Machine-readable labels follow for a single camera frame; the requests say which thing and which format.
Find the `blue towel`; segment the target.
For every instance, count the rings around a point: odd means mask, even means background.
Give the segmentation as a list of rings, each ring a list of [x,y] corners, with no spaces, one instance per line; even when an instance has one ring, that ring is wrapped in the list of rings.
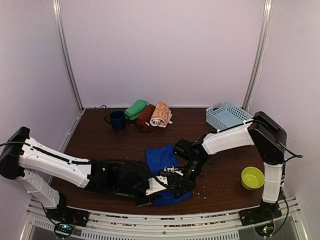
[[[148,167],[155,175],[159,173],[159,170],[163,170],[166,167],[179,166],[172,144],[168,144],[163,147],[146,149],[145,158]],[[154,201],[153,205],[156,207],[177,204],[191,198],[190,192],[186,193],[179,199],[174,199],[174,193],[168,190],[159,192],[158,194],[162,196],[162,198]]]

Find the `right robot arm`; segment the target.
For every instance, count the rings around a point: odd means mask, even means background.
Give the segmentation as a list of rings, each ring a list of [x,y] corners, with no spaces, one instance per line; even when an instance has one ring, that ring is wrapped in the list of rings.
[[[264,184],[256,216],[266,221],[276,212],[286,145],[285,129],[263,111],[256,112],[252,118],[235,126],[204,133],[195,141],[181,138],[174,145],[173,151],[187,164],[177,177],[174,190],[178,197],[193,190],[203,166],[210,158],[225,152],[249,150],[260,158],[264,167]]]

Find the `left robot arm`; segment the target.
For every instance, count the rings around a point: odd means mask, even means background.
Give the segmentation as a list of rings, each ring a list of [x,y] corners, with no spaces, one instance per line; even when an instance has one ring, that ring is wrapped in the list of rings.
[[[27,193],[61,222],[72,218],[66,196],[49,186],[39,172],[100,195],[132,197],[139,206],[157,200],[158,193],[168,186],[168,179],[154,175],[144,162],[94,161],[70,156],[39,143],[24,126],[0,146],[1,176],[21,183]]]

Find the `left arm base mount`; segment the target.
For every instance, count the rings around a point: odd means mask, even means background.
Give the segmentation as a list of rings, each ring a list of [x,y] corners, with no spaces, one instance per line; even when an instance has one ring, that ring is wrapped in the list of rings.
[[[45,216],[53,223],[53,232],[60,239],[69,238],[76,227],[86,227],[90,213],[85,210],[67,207],[65,212],[44,208]]]

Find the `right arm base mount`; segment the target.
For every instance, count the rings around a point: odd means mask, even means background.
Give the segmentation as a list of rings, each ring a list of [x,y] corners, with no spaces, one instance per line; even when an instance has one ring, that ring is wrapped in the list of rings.
[[[254,231],[259,237],[271,237],[275,232],[274,219],[282,216],[278,204],[275,206],[258,206],[243,209],[239,212],[242,226],[254,226]]]

